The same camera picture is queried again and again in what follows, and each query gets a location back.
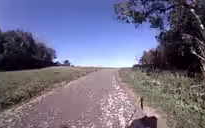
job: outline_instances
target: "grass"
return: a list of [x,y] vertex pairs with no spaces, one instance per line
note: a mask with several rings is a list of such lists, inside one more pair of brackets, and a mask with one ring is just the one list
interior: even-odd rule
[[121,69],[123,81],[157,110],[167,114],[171,128],[205,128],[205,83],[179,73],[150,75]]
[[42,91],[87,75],[98,68],[50,67],[38,70],[0,72],[0,111],[28,100]]

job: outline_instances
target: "asphalt road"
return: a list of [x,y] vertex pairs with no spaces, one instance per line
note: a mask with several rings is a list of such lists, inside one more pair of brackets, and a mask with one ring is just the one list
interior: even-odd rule
[[7,110],[0,128],[124,128],[134,106],[117,74],[97,71]]

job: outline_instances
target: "weeds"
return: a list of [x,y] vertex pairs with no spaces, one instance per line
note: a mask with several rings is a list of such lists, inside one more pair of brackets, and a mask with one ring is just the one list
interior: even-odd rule
[[121,69],[120,76],[136,93],[168,116],[170,127],[205,128],[205,81],[180,73]]

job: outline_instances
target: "foliage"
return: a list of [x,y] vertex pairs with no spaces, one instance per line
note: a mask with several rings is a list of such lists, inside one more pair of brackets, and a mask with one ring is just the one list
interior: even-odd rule
[[120,76],[145,102],[164,112],[171,128],[205,128],[205,81],[181,73],[121,69]]
[[51,66],[55,58],[55,50],[36,42],[29,32],[0,31],[0,70]]
[[70,66],[70,65],[71,65],[71,63],[69,62],[69,60],[64,61],[64,66]]
[[192,50],[200,55],[199,43],[205,44],[205,0],[127,0],[115,4],[115,11],[121,21],[136,27],[149,22],[160,30],[159,45],[144,52],[141,61],[153,61],[150,64],[161,68],[200,70],[201,58]]

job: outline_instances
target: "blue sky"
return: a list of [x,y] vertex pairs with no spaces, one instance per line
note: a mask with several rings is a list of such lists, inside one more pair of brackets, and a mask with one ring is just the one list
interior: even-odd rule
[[0,0],[2,31],[32,32],[80,66],[132,66],[143,50],[156,46],[158,33],[117,21],[112,0]]

